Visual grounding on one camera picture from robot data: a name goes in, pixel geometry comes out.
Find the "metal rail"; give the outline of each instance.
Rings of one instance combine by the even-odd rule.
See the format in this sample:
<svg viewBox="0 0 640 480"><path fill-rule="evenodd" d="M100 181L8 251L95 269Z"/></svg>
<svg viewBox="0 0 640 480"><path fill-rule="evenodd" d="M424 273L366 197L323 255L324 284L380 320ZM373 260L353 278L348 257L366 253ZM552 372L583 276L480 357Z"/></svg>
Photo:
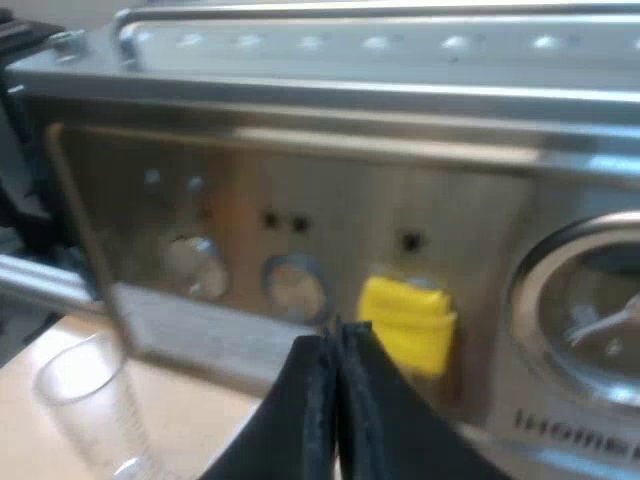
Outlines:
<svg viewBox="0 0 640 480"><path fill-rule="evenodd" d="M58 313L106 316L85 282L73 272L0 255L0 296L34 303Z"/></svg>

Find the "silver knob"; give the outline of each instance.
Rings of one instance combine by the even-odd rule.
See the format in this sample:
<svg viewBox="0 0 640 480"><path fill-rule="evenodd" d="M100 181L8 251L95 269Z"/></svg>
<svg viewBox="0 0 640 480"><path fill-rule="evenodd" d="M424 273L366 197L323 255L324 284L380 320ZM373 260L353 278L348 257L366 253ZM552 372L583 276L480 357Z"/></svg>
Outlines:
<svg viewBox="0 0 640 480"><path fill-rule="evenodd" d="M85 30L56 33L47 39L47 45L55 52L56 62L77 60L89 52Z"/></svg>
<svg viewBox="0 0 640 480"><path fill-rule="evenodd" d="M174 240L167 248L165 264L181 293L200 300L215 300L227 290L227 267L215 244L207 238Z"/></svg>

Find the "metal frame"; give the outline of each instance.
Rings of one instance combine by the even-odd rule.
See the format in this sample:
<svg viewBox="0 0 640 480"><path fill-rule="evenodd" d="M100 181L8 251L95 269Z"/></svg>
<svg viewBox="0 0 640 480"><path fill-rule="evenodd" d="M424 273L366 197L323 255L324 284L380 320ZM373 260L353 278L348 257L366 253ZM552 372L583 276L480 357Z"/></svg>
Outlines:
<svg viewBox="0 0 640 480"><path fill-rule="evenodd" d="M336 19L412 16L467 15L593 15L640 12L640 5L628 3L556 4L541 2L530 5L430 4L423 2L390 2L387 0L273 3L232 5L143 6L126 8L114 16L113 37L123 65L136 71L140 59L134 44L135 25L140 22L192 20L268 20L268 19Z"/></svg>
<svg viewBox="0 0 640 480"><path fill-rule="evenodd" d="M41 305L58 313L106 316L80 276L73 272L0 255L0 295Z"/></svg>

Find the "yellow tag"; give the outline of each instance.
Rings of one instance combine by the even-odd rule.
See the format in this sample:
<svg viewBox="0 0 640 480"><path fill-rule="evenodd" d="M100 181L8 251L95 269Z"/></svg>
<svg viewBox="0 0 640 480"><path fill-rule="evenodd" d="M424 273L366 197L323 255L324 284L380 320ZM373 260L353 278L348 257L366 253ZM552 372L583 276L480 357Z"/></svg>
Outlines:
<svg viewBox="0 0 640 480"><path fill-rule="evenodd" d="M391 358L429 376L446 370L456 318L442 290L385 277L370 277L358 302L358 320L373 324Z"/></svg>

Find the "espresso machine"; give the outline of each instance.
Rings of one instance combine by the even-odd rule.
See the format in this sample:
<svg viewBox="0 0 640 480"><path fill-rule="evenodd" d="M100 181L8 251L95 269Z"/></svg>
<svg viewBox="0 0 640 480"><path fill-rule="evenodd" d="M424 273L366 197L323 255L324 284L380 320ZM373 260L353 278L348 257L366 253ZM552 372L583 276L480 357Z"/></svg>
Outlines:
<svg viewBox="0 0 640 480"><path fill-rule="evenodd" d="M425 405L514 478L635 478L639 27L629 4L163 3L60 34L6 77L98 296L45 300L266 392L372 278L394 308L428 291L446 348L403 370Z"/></svg>

